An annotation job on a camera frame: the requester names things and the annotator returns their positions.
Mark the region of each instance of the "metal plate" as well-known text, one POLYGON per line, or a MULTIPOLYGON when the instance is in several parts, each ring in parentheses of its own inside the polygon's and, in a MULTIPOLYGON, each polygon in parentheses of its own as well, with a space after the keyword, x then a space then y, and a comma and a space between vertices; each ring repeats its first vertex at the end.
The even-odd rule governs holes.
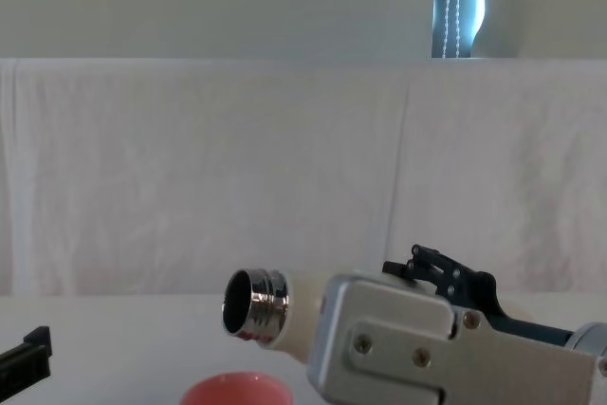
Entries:
POLYGON ((496 332, 480 313, 466 327, 466 312, 407 288, 342 278, 327 290, 308 377, 340 404, 589 402, 594 357, 496 332))

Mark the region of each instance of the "white cylindrical part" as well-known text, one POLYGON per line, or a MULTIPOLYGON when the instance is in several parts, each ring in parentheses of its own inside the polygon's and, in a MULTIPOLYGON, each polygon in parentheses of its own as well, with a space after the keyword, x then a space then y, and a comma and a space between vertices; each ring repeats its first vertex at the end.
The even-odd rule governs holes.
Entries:
POLYGON ((276 339, 261 343, 264 348, 283 351, 299 362, 307 363, 321 315, 324 290, 333 275, 301 271, 285 273, 288 288, 285 325, 276 339))
MULTIPOLYGON (((237 271, 226 288, 223 321, 226 331, 263 348, 288 353, 302 363, 314 343, 328 281, 337 271, 237 271)), ((388 274, 353 271, 371 280, 403 285, 388 274)))

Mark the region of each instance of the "metal cylinder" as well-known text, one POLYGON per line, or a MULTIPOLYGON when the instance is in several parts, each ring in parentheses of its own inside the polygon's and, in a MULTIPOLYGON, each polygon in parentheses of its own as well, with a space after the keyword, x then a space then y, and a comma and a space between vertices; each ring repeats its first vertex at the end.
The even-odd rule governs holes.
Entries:
POLYGON ((223 304, 226 331, 244 341, 270 343, 285 326, 288 286, 277 270, 241 269, 232 275, 223 304))

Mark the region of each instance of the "white backdrop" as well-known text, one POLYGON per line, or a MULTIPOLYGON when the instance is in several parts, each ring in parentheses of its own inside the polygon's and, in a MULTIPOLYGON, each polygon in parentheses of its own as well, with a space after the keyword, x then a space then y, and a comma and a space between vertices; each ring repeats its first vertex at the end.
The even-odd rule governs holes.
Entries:
POLYGON ((422 243, 604 291, 607 64, 0 64, 3 293, 220 292, 422 243))

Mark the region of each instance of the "wall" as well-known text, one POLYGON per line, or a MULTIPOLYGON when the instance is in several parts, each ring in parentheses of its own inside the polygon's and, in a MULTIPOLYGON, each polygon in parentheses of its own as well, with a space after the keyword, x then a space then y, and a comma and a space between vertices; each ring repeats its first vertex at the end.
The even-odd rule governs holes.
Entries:
POLYGON ((0 16, 0 57, 400 63, 432 36, 432 0, 0 0, 0 16))
POLYGON ((604 0, 487 0, 474 55, 605 58, 604 0))

